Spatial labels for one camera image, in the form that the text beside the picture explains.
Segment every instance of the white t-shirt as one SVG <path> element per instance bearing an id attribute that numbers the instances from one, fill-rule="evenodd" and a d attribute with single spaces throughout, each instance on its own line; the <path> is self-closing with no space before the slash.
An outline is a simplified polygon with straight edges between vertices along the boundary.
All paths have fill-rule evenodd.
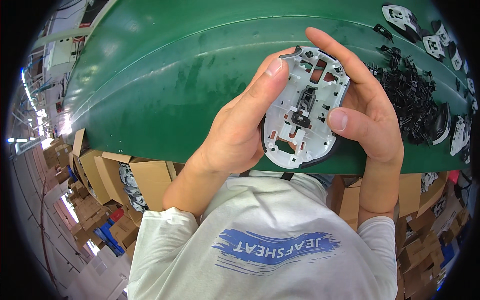
<path id="1" fill-rule="evenodd" d="M 395 299 L 395 225 L 357 233 L 295 174 L 229 178 L 201 225 L 177 208 L 144 214 L 129 299 Z"/>

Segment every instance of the blue printed logo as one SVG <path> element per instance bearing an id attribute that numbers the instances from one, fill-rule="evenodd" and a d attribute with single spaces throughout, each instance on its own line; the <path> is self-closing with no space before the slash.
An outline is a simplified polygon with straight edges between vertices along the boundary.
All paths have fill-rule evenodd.
<path id="1" fill-rule="evenodd" d="M 212 248 L 219 249 L 222 254 L 217 260 L 217 266 L 245 274 L 268 276 L 286 264 L 299 262 L 299 257 L 304 255 L 320 254 L 310 259 L 308 264 L 328 259 L 340 246 L 339 241 L 325 232 L 276 239 L 248 231 L 226 229 L 218 236 Z"/>

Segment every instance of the white electrical box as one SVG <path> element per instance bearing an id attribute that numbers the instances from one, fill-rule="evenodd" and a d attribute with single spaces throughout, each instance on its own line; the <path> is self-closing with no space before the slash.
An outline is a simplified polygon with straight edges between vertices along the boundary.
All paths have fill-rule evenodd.
<path id="1" fill-rule="evenodd" d="M 68 37 L 55 41 L 48 58 L 47 70 L 51 76 L 61 76 L 72 70 L 76 59 L 77 53 L 73 38 Z"/>

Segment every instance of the hand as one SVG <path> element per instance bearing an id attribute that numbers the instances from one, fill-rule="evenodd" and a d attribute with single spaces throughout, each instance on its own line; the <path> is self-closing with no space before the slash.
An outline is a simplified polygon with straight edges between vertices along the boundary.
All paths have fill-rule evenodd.
<path id="1" fill-rule="evenodd" d="M 262 158 L 260 122 L 288 81 L 288 64 L 278 57 L 293 51 L 290 48 L 268 56 L 245 91 L 218 112 L 196 153 L 206 170 L 242 173 Z"/>
<path id="2" fill-rule="evenodd" d="M 351 83 L 342 107 L 327 116 L 327 124 L 338 135 L 357 141 L 373 161 L 402 162 L 403 142 L 395 110 L 378 80 L 361 60 L 325 32 L 309 27 L 307 38 L 335 56 Z"/>

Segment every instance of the fingernail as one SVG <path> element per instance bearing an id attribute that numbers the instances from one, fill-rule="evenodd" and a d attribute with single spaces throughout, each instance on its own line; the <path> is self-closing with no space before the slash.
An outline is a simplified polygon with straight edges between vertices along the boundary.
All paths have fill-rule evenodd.
<path id="1" fill-rule="evenodd" d="M 273 62 L 270 63 L 265 73 L 267 73 L 270 77 L 275 77 L 278 72 L 282 69 L 282 59 L 274 59 Z"/>
<path id="2" fill-rule="evenodd" d="M 328 114 L 331 129 L 343 131 L 347 127 L 348 116 L 341 109 L 335 108 Z"/>

